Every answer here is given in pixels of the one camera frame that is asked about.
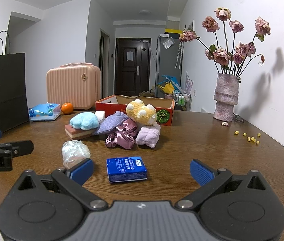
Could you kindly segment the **crinkled clear plastic bag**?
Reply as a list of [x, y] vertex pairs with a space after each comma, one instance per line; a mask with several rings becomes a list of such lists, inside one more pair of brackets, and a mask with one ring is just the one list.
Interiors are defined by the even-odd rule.
[[81, 140], [70, 140], [62, 146], [63, 166], [71, 169], [86, 158], [90, 158], [89, 148]]

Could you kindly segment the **pink layered sponge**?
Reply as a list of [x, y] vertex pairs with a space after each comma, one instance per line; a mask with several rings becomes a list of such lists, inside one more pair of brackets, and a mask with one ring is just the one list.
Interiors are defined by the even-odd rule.
[[81, 130], [75, 129], [71, 125], [65, 125], [65, 132], [71, 140], [81, 140], [92, 136], [95, 132], [95, 129]]

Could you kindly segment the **blue handkerchief tissue pack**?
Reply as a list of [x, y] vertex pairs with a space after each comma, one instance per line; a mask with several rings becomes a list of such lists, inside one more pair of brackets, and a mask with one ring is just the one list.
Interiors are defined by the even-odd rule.
[[110, 183], [147, 179], [147, 168], [140, 156], [108, 158], [106, 168]]

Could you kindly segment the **light blue plush toy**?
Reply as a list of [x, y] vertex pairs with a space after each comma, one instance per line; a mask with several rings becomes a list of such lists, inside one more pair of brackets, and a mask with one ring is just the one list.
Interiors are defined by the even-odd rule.
[[97, 116], [92, 112], [83, 112], [75, 115], [70, 120], [70, 125], [75, 129], [92, 130], [98, 128], [99, 121]]

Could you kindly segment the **purple satin scrunchie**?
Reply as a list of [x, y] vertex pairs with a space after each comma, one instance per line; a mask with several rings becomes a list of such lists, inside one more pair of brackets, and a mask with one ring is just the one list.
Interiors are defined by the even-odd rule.
[[135, 137], [138, 134], [138, 126], [132, 119], [126, 119], [122, 124], [115, 127], [106, 141], [105, 145], [108, 148], [120, 146], [130, 150], [135, 144]]

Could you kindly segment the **purple fabric pouch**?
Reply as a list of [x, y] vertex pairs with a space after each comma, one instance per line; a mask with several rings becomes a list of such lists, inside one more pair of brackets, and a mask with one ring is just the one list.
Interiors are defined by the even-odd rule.
[[116, 111], [115, 114], [109, 115], [105, 118], [93, 135], [109, 134], [127, 119], [128, 116], [125, 113]]

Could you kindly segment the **white cylinder sponge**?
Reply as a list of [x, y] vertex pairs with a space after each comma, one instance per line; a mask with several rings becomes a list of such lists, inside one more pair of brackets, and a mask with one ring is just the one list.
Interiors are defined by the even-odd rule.
[[95, 115], [96, 115], [99, 123], [102, 122], [105, 119], [105, 111], [97, 110], [97, 111], [95, 111]]

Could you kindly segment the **lilac fluffy towel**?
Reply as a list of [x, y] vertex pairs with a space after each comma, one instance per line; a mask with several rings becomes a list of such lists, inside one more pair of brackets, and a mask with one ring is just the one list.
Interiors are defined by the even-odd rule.
[[161, 126], [155, 124], [154, 126], [142, 126], [136, 137], [136, 144], [146, 145], [150, 148], [155, 148], [160, 137]]

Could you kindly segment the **yellow white plush toy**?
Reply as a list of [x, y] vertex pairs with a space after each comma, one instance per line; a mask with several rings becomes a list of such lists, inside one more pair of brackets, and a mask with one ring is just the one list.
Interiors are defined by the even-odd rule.
[[157, 111], [151, 104], [145, 105], [140, 99], [131, 101], [126, 106], [127, 116], [144, 126], [153, 126], [157, 122]]

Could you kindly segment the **black paper shopping bag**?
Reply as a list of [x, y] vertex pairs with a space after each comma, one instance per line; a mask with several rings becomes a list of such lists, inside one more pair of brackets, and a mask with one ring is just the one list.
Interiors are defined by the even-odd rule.
[[26, 55], [0, 55], [0, 131], [29, 122], [26, 95]]

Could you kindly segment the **scattered yellow crumbs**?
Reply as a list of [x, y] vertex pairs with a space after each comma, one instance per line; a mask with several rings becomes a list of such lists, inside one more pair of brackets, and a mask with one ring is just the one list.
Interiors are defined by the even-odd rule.
[[251, 143], [255, 143], [256, 145], [259, 145], [260, 144], [259, 138], [262, 136], [262, 134], [259, 132], [257, 133], [256, 136], [249, 137], [249, 135], [246, 132], [243, 132], [242, 136], [246, 138], [247, 142], [251, 142]]

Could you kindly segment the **blue wet wipes pack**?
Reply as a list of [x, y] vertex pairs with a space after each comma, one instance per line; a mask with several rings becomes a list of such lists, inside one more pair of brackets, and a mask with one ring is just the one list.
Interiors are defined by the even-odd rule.
[[61, 113], [60, 104], [45, 103], [29, 109], [30, 121], [54, 121]]

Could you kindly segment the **orange fruit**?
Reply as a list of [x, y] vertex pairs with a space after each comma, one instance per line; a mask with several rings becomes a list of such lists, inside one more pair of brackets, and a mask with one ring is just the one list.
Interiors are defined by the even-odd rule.
[[61, 112], [62, 112], [63, 114], [65, 114], [65, 115], [72, 114], [72, 113], [73, 113], [73, 110], [74, 110], [73, 104], [70, 103], [70, 102], [64, 103], [64, 104], [61, 106]]

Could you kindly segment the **pink textured vase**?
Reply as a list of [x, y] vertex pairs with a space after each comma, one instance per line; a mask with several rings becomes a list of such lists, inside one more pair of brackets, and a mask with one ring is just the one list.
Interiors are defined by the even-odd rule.
[[214, 118], [223, 122], [233, 120], [234, 106], [238, 104], [240, 78], [230, 74], [217, 75], [214, 100]]

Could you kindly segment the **red cardboard pumpkin box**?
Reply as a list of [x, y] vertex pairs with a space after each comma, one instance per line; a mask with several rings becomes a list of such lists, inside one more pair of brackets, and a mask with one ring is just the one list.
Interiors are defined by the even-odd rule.
[[96, 101], [97, 111], [104, 111], [105, 116], [115, 114], [116, 111], [126, 112], [126, 106], [135, 99], [140, 99], [145, 105], [151, 104], [157, 111], [157, 123], [162, 126], [171, 126], [175, 101], [168, 98], [111, 95]]

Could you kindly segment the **pink ribbed suitcase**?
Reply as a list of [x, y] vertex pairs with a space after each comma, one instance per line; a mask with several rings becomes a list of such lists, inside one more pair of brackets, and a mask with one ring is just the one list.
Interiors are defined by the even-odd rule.
[[69, 63], [46, 74], [49, 103], [71, 103], [75, 109], [90, 109], [101, 99], [101, 70], [91, 63]]

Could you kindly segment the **yellow bag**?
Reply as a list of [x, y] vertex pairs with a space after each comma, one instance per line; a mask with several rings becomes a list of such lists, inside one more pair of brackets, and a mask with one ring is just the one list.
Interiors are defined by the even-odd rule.
[[159, 88], [164, 94], [172, 94], [173, 91], [175, 90], [174, 86], [172, 85], [171, 82], [166, 82], [164, 86], [157, 84], [157, 88]]

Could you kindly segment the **dried pink roses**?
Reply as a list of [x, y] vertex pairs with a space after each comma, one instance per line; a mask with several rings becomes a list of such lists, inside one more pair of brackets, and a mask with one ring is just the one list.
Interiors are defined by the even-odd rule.
[[[179, 49], [176, 65], [182, 63], [184, 44], [196, 40], [204, 46], [206, 58], [214, 62], [219, 74], [233, 75], [240, 78], [250, 62], [256, 58], [260, 58], [259, 65], [263, 66], [265, 57], [261, 53], [256, 53], [256, 47], [253, 41], [246, 44], [242, 42], [236, 44], [235, 38], [232, 38], [232, 44], [229, 45], [226, 25], [229, 25], [234, 36], [244, 31], [244, 26], [240, 21], [231, 19], [231, 11], [225, 7], [218, 7], [214, 10], [214, 13], [215, 17], [207, 16], [205, 18], [202, 22], [202, 27], [207, 32], [215, 35], [215, 42], [207, 46], [192, 28], [183, 29], [179, 35]], [[225, 47], [219, 44], [217, 38], [217, 32], [220, 29], [219, 21], [223, 24]]]

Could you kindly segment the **grey refrigerator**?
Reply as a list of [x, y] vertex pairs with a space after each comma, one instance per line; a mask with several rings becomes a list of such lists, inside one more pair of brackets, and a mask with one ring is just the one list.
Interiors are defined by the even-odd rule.
[[165, 85], [165, 76], [173, 76], [178, 84], [181, 83], [182, 68], [176, 67], [177, 55], [179, 50], [179, 34], [169, 34], [169, 37], [163, 37], [162, 34], [157, 40], [157, 64], [156, 64], [156, 88], [155, 97], [164, 98], [164, 93], [157, 86]]

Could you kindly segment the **dark entrance door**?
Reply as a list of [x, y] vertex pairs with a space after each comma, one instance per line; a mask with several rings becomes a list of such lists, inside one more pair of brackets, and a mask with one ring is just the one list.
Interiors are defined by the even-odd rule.
[[150, 84], [151, 39], [117, 38], [115, 94], [138, 96]]

